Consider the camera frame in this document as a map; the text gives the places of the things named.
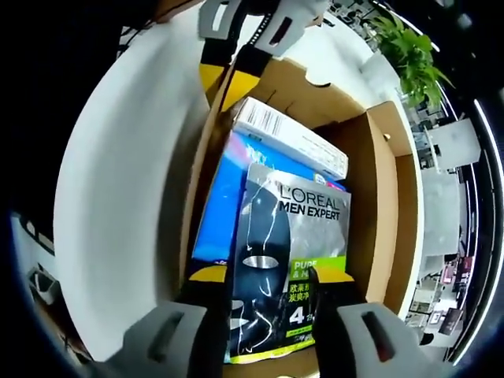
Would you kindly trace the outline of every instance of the green leaves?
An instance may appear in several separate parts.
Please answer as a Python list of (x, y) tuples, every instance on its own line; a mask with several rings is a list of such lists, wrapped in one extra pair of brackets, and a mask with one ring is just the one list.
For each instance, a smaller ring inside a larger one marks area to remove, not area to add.
[(434, 67), (432, 43), (428, 36), (417, 35), (405, 28), (403, 22), (392, 15), (392, 20), (377, 17), (372, 24), (377, 30), (378, 46), (401, 79), (401, 88), (409, 96), (409, 103), (416, 106), (427, 99), (437, 105), (441, 93), (436, 81), (453, 84)]

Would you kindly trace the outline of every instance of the white box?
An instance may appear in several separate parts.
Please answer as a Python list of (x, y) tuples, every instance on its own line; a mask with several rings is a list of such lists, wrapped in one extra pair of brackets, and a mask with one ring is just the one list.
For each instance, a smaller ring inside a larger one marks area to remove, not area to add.
[(296, 120), (255, 98), (245, 99), (235, 117), (233, 130), (253, 136), (334, 181), (347, 177), (348, 157), (342, 151)]

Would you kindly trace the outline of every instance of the white countertop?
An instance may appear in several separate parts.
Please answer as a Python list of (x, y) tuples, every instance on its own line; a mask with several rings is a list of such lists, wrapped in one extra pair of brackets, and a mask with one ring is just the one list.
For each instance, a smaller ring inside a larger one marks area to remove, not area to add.
[[(94, 90), (65, 152), (54, 209), (57, 270), (76, 329), (98, 361), (120, 348), (124, 331), (157, 300), (170, 298), (159, 272), (170, 248), (178, 253), (187, 174), (208, 113), (198, 75), (197, 17), (190, 9), (137, 38)], [(247, 19), (241, 43), (258, 24), (258, 17)], [(414, 148), (397, 96), (380, 98), (361, 78), (358, 68), (371, 55), (365, 41), (336, 20), (334, 28), (308, 28), (285, 57), (307, 67), (310, 82), (334, 83), (365, 107), (394, 101)], [(402, 318), (420, 268), (422, 199)]]

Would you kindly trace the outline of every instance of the product display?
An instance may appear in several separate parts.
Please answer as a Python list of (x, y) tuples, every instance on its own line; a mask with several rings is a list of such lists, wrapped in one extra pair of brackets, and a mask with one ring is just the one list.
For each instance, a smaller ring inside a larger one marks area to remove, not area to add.
[(348, 173), (348, 157), (302, 124), (255, 98), (243, 102), (234, 129), (338, 181)]
[(345, 270), (350, 194), (252, 164), (236, 231), (229, 361), (314, 343), (311, 265)]
[(193, 259), (225, 265), (233, 237), (250, 163), (262, 164), (328, 187), (344, 187), (313, 169), (251, 137), (231, 132), (215, 175), (198, 231)]

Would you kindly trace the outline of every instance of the green label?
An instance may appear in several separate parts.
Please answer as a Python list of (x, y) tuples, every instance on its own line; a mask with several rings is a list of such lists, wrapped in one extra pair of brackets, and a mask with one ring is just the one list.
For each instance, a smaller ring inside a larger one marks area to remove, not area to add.
[(336, 258), (296, 258), (291, 263), (290, 281), (308, 280), (308, 271), (311, 266), (330, 266), (345, 271), (347, 256)]
[(290, 331), (287, 331), (286, 337), (292, 337), (292, 336), (297, 336), (301, 335), (302, 333), (307, 333), (312, 330), (312, 325), (307, 325), (306, 327), (301, 327), (298, 329), (291, 329)]

